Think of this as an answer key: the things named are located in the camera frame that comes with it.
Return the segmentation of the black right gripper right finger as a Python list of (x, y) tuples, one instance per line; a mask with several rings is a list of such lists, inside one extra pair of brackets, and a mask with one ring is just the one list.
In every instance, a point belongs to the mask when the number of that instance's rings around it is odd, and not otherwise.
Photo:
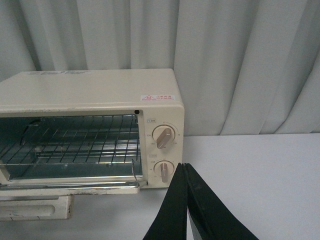
[(183, 165), (187, 207), (195, 240), (256, 240), (189, 163)]

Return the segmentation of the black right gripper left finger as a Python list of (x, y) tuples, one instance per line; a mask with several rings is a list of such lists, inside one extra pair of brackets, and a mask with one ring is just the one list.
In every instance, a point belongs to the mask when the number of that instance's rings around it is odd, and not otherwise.
[(187, 180), (183, 166), (177, 165), (159, 212), (144, 236), (145, 240), (185, 240), (187, 238)]

